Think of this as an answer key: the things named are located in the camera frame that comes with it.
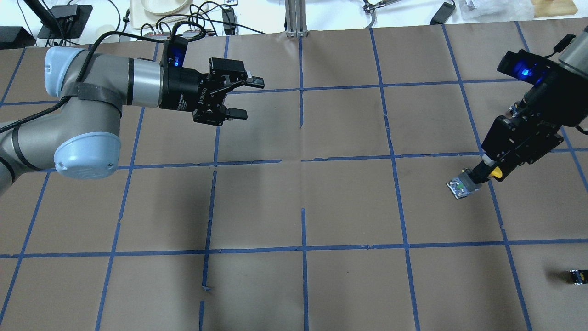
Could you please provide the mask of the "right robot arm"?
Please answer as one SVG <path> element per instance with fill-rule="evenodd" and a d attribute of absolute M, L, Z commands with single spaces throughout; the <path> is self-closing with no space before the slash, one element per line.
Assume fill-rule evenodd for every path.
<path fill-rule="evenodd" d="M 497 70 L 531 84 L 512 105 L 510 117 L 494 119 L 482 142 L 481 162 L 469 171 L 474 183 L 502 182 L 516 167 L 535 163 L 563 143 L 563 126 L 587 117 L 587 31 L 567 34 L 555 47 L 557 61 L 525 50 L 507 52 Z"/>

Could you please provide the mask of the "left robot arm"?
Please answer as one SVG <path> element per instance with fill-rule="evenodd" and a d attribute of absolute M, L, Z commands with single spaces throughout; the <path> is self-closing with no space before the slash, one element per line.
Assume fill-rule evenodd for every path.
<path fill-rule="evenodd" d="M 74 179 L 101 179 L 119 166 L 124 106 L 191 113 L 193 121 L 221 126 L 246 120 L 226 107 L 227 94 L 263 89 L 235 59 L 210 58 L 209 71 L 184 67 L 187 46 L 164 45 L 160 62 L 53 47 L 45 57 L 45 88 L 58 102 L 40 113 L 1 125 L 1 192 L 28 172 L 55 169 Z"/>

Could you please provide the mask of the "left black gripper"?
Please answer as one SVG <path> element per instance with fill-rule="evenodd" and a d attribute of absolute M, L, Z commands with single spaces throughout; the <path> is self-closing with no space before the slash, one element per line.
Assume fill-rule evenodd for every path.
<path fill-rule="evenodd" d="M 162 67 L 162 90 L 159 107 L 192 113 L 193 121 L 222 126 L 231 120 L 247 120 L 245 109 L 224 105 L 227 94 L 247 86 L 264 89 L 262 77 L 248 77 L 244 62 L 235 59 L 210 58 L 208 73 L 185 67 Z"/>

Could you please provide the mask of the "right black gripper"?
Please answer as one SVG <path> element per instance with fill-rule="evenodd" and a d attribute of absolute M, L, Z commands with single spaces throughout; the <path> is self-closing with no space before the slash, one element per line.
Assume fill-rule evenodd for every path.
<path fill-rule="evenodd" d="M 519 101 L 525 110 L 516 118 L 498 116 L 482 142 L 481 162 L 494 167 L 492 178 L 503 181 L 516 167 L 533 164 L 563 143 L 563 126 L 587 134 L 587 81 L 542 80 Z"/>

